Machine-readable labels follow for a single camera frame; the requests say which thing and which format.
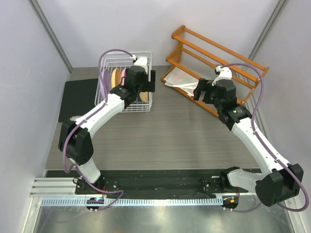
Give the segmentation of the yellow bear plate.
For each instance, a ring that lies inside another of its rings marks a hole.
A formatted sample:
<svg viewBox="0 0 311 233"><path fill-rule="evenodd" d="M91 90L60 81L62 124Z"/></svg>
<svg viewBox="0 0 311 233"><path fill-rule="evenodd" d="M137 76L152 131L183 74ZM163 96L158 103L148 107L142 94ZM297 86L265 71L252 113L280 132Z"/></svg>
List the yellow bear plate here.
<svg viewBox="0 0 311 233"><path fill-rule="evenodd" d="M148 103L149 101L149 92L140 92L139 98L143 103Z"/></svg>

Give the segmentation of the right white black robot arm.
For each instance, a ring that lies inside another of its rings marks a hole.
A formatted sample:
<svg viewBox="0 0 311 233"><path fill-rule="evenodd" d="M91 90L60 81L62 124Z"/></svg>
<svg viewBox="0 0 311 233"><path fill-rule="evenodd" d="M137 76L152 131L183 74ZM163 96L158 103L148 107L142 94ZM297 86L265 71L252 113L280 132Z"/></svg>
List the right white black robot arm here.
<svg viewBox="0 0 311 233"><path fill-rule="evenodd" d="M302 185L304 171L299 164L292 165L282 157L261 133L254 117L243 105L237 103L236 87L231 80L200 79L194 90L194 100L199 100L204 92L203 102L212 104L219 120L237 136L260 167L260 173L247 172L233 167L219 180L220 188L226 192L235 187L245 189L257 195L265 206L273 206L293 198L303 192L306 202L309 197Z"/></svg>

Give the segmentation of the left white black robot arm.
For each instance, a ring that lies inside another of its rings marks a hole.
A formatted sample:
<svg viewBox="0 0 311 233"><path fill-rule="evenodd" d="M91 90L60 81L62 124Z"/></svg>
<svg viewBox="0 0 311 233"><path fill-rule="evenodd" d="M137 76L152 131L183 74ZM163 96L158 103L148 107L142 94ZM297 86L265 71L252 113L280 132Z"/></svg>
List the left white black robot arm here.
<svg viewBox="0 0 311 233"><path fill-rule="evenodd" d="M155 70L130 66L124 70L121 83L110 90L104 101L75 121L62 123L58 147L63 153L63 162L72 161L92 193L100 193L104 186L101 172L92 158L93 136L114 115L135 102L140 93L154 92L155 82Z"/></svg>

